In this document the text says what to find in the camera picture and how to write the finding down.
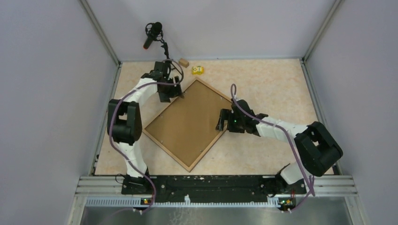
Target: wooden frame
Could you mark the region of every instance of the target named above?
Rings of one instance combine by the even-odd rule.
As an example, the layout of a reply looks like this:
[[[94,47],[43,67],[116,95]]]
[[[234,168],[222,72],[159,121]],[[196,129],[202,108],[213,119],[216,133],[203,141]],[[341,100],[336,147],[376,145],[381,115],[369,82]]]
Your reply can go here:
[[[222,94],[220,91],[216,90],[215,88],[213,88],[212,86],[210,86],[208,83],[204,82],[203,80],[196,78],[194,79],[189,85],[188,87],[185,89],[185,91],[187,91],[195,82],[200,82],[202,85],[206,86],[208,89],[210,89],[211,91],[215,92],[217,95],[219,95],[222,99],[225,99],[230,107],[231,101],[230,99]],[[176,162],[178,162],[184,169],[186,169],[187,171],[191,171],[196,164],[204,157],[204,155],[210,150],[210,148],[217,142],[217,140],[221,137],[221,135],[226,131],[226,129],[224,129],[223,131],[219,132],[215,138],[210,142],[209,145],[207,145],[205,147],[205,149],[201,150],[201,153],[199,154],[199,156],[197,156],[197,158],[192,162],[192,164],[187,165],[186,163],[184,163],[177,155],[175,155],[171,150],[169,150],[166,146],[164,146],[159,140],[157,140],[152,134],[150,134],[150,132],[147,131],[147,128],[162,114],[164,113],[172,104],[174,103],[174,101],[172,101],[170,104],[168,104],[165,108],[163,108],[158,114],[156,114],[151,120],[150,122],[145,126],[145,129],[143,129],[143,133],[146,134],[153,142],[155,142],[159,147],[161,147],[168,155],[170,155]]]

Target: white wall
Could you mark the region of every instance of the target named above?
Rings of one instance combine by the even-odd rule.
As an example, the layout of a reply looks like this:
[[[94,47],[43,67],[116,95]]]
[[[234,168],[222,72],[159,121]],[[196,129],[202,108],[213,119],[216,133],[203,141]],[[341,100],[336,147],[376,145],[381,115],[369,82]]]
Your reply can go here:
[[[77,0],[7,0],[0,70],[0,224],[65,224],[115,64]]]
[[[147,23],[163,24],[175,59],[298,58],[334,0],[88,0],[120,60],[163,59],[143,49]]]
[[[398,1],[345,1],[309,69],[372,224],[397,224]]]

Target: wooden tray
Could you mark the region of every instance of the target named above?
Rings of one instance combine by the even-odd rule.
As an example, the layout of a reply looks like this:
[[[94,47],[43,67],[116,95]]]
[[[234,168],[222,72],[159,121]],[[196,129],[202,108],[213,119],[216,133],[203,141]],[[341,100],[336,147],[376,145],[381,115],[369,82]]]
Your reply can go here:
[[[143,132],[190,172],[225,132],[215,129],[223,108],[229,98],[197,78]]]

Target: beige table surface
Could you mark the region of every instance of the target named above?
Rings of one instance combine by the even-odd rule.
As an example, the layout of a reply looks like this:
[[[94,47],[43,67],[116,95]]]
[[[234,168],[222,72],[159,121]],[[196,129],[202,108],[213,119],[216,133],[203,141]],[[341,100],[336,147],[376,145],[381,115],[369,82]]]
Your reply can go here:
[[[199,78],[230,96],[230,86],[237,85],[237,97],[248,102],[256,114],[265,113],[287,122],[310,124],[316,120],[313,103],[298,59],[290,60],[205,60],[190,61],[184,69],[183,90],[195,78],[192,66],[203,66]],[[123,63],[115,98],[121,98],[138,82],[142,74],[153,69],[154,62]],[[152,95],[141,106],[145,127],[167,103]],[[95,174],[126,173],[126,164],[109,144],[102,144]],[[187,172],[172,157],[141,135],[141,150],[151,175],[275,174],[294,162],[287,143],[250,134],[226,132],[191,171]]]

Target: yellow connector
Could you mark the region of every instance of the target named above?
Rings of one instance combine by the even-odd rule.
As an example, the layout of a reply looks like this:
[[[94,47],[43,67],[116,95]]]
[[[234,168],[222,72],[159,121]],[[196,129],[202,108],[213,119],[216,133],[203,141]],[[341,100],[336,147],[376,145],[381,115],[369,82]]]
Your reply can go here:
[[[201,66],[197,66],[197,67],[192,67],[192,74],[195,75],[201,75],[205,72],[205,69]]]

